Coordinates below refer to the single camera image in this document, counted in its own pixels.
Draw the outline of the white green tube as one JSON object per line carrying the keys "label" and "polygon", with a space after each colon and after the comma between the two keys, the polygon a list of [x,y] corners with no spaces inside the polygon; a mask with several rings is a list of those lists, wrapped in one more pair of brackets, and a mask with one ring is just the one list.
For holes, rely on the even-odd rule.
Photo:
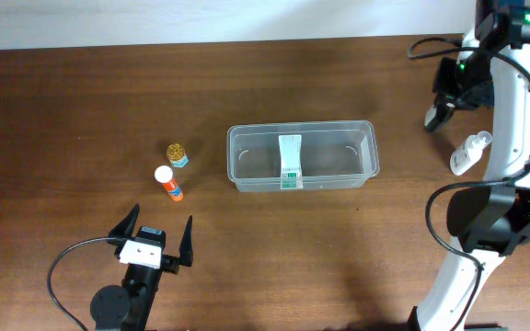
{"label": "white green tube", "polygon": [[280,180],[281,190],[303,189],[303,172],[301,167],[301,135],[280,135]]}

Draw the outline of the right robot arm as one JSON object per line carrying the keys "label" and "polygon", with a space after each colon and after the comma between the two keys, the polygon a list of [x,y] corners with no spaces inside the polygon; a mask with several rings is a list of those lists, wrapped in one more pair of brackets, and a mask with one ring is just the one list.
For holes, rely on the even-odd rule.
{"label": "right robot arm", "polygon": [[458,110],[493,109],[490,137],[469,136],[453,170],[490,159],[480,181],[447,186],[447,255],[428,296],[415,306],[415,331],[461,330],[492,271],[530,241],[530,1],[481,0],[472,29],[449,40],[424,121],[440,130]]}

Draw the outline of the clear white spray bottle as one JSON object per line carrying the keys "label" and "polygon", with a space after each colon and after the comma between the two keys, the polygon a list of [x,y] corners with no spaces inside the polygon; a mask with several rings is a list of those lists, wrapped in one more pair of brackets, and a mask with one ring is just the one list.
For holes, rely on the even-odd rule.
{"label": "clear white spray bottle", "polygon": [[469,135],[452,153],[450,168],[454,175],[461,176],[483,155],[484,150],[491,144],[492,135],[488,131],[480,131]]}

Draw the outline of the dark bottle white cap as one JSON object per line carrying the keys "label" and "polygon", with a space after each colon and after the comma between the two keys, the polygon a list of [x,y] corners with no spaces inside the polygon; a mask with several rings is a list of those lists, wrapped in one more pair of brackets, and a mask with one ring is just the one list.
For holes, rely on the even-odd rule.
{"label": "dark bottle white cap", "polygon": [[455,108],[449,104],[433,104],[426,112],[424,129],[427,132],[439,131],[449,121],[455,112]]}

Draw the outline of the small gold-lid jar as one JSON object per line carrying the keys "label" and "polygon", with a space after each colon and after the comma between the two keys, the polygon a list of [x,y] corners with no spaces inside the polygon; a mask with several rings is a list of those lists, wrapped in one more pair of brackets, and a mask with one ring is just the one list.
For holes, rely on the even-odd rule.
{"label": "small gold-lid jar", "polygon": [[182,168],[188,162],[184,147],[179,143],[172,143],[167,148],[167,159],[173,167]]}

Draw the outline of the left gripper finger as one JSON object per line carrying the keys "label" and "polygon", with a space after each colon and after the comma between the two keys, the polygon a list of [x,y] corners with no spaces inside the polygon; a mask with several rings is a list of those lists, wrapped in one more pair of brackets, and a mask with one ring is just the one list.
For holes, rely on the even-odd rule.
{"label": "left gripper finger", "polygon": [[191,267],[194,259],[191,237],[192,220],[193,218],[190,216],[179,245],[179,264],[184,267]]}
{"label": "left gripper finger", "polygon": [[109,231],[110,238],[130,239],[140,212],[140,205],[135,204],[131,211]]}

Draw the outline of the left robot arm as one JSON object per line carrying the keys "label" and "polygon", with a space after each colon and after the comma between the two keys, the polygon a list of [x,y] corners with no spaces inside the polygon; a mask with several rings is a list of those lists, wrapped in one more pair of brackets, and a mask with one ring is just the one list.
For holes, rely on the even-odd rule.
{"label": "left robot arm", "polygon": [[90,303],[90,314],[97,330],[144,330],[158,291],[161,276],[177,274],[193,263],[192,219],[188,219],[179,245],[179,254],[166,255],[166,233],[151,227],[135,229],[140,207],[110,232],[108,243],[114,245],[115,257],[127,266],[120,285],[100,289]]}

